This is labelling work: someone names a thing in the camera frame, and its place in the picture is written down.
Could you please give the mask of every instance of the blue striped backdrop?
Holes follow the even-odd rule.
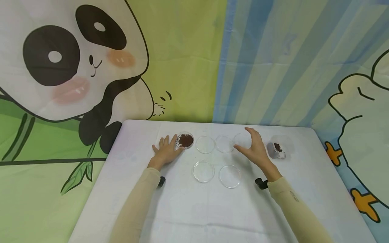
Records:
[[[389,49],[388,2],[229,0],[213,122],[312,127],[338,147],[344,121],[328,98]],[[337,170],[363,192],[346,166]],[[380,224],[363,217],[385,242],[389,210],[375,209]]]

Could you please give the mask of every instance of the orange bird foot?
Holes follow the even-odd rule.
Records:
[[[324,142],[324,144],[327,146],[326,152],[328,154],[328,157],[331,159],[332,163],[335,166],[340,165],[339,157],[343,155],[343,152],[341,149],[334,150],[334,147],[330,144],[330,142]]]
[[[357,189],[351,189],[351,195],[354,203],[357,205],[358,210],[361,213],[366,214],[371,220],[376,223],[381,222],[377,212],[371,206],[372,203],[377,203],[378,200],[371,193],[361,194]]]

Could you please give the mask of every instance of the sleeve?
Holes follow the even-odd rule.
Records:
[[[284,177],[268,183],[270,195],[282,212],[299,243],[332,243],[328,232]]]
[[[110,243],[138,243],[160,172],[146,168],[129,194],[112,229]]]

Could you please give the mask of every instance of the hand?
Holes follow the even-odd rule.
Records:
[[[266,164],[271,163],[269,157],[267,156],[265,145],[263,144],[261,135],[259,132],[252,128],[244,128],[251,135],[251,147],[246,149],[237,144],[234,145],[239,152],[246,156],[251,162],[256,164],[259,167],[263,167]]]
[[[246,156],[251,162],[256,164],[265,174],[269,182],[276,181],[281,178],[282,175],[278,171],[277,167],[270,161],[267,156],[265,145],[263,144],[261,135],[259,132],[252,128],[244,128],[251,135],[251,147],[246,149],[237,144],[234,145],[239,152]]]
[[[148,168],[154,168],[161,171],[161,168],[164,164],[172,162],[185,148],[181,147],[174,151],[175,141],[177,139],[177,134],[173,136],[172,141],[169,144],[169,135],[165,139],[161,138],[159,140],[159,149],[152,145],[152,149],[155,152],[153,158],[151,158]]]

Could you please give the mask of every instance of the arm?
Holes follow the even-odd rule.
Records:
[[[293,191],[277,167],[267,156],[261,135],[252,128],[245,128],[251,134],[251,148],[234,147],[257,165],[268,179],[270,195],[281,207],[294,235],[300,243],[333,242],[314,213]]]
[[[139,241],[152,195],[158,186],[160,172],[146,168],[132,189],[112,229],[110,243]]]
[[[143,171],[138,182],[129,194],[111,232],[110,243],[137,243],[149,210],[152,195],[160,180],[160,170],[172,162],[184,148],[174,151],[177,134],[169,144],[169,136],[159,141],[159,149],[152,146],[155,156]]]
[[[281,207],[298,242],[333,242],[314,213],[293,191],[284,177],[268,183],[268,187],[270,195]]]

